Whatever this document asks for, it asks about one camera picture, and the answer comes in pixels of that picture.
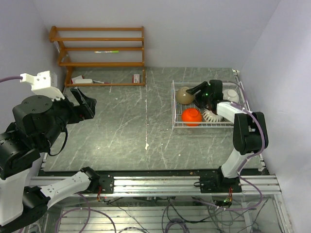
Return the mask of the beige grey bowl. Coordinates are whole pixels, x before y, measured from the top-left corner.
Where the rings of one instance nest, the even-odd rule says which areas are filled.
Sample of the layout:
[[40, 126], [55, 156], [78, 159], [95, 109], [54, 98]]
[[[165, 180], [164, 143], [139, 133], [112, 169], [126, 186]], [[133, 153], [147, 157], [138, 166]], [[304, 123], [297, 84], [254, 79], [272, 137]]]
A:
[[187, 92], [188, 89], [189, 87], [182, 86], [181, 88], [177, 90], [175, 98], [178, 103], [187, 105], [187, 104], [191, 104], [194, 101], [195, 96], [189, 94]]

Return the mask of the white ribbed bowl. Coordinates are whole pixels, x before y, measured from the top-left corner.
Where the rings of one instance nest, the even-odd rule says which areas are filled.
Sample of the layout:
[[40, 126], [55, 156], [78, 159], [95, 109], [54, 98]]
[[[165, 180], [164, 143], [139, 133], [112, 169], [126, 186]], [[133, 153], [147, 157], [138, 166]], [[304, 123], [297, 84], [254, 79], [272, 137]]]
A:
[[239, 95], [234, 89], [225, 89], [223, 90], [223, 99], [228, 100], [230, 102], [239, 103]]

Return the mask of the blue striped white bowl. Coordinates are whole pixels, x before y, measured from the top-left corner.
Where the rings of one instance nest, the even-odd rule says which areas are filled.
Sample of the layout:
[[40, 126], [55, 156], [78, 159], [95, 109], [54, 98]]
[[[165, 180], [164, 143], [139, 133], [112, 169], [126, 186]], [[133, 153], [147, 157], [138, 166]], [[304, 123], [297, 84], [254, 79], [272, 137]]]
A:
[[214, 114], [212, 111], [205, 109], [202, 113], [202, 117], [205, 120], [205, 122], [209, 123], [215, 123], [222, 121], [223, 117], [219, 116], [217, 114]]

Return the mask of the orange bowl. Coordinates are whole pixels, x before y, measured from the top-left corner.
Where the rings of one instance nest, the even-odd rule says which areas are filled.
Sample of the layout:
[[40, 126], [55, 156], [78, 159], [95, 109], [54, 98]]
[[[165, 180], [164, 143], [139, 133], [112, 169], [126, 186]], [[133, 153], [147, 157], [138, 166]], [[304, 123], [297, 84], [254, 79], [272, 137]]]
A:
[[182, 121], [186, 123], [187, 126], [196, 127], [202, 122], [202, 115], [196, 108], [188, 108], [182, 112]]

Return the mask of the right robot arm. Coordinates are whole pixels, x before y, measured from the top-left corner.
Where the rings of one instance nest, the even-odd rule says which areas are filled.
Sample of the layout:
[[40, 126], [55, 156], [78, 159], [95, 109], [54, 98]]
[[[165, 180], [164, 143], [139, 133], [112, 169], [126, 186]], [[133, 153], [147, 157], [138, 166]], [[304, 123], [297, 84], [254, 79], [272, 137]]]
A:
[[269, 139], [262, 112], [251, 112], [243, 105], [224, 94], [223, 82], [210, 80], [188, 89], [199, 108], [206, 107], [216, 116], [233, 123], [233, 151], [226, 162], [212, 176], [201, 177], [194, 185], [202, 193], [225, 192], [238, 188], [241, 171], [253, 157], [267, 148]]

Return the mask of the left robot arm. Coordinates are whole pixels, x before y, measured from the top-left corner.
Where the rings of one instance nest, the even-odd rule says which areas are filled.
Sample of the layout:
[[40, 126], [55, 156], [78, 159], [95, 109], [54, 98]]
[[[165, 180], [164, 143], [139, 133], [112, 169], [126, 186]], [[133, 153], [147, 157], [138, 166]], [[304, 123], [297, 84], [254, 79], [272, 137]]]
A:
[[57, 183], [29, 187], [26, 178], [41, 153], [50, 153], [69, 124], [95, 116], [96, 100], [78, 88], [59, 100], [33, 95], [13, 108], [14, 122], [0, 135], [0, 230], [12, 233], [40, 219], [50, 207], [78, 192], [113, 191], [111, 178], [103, 178], [89, 167]]

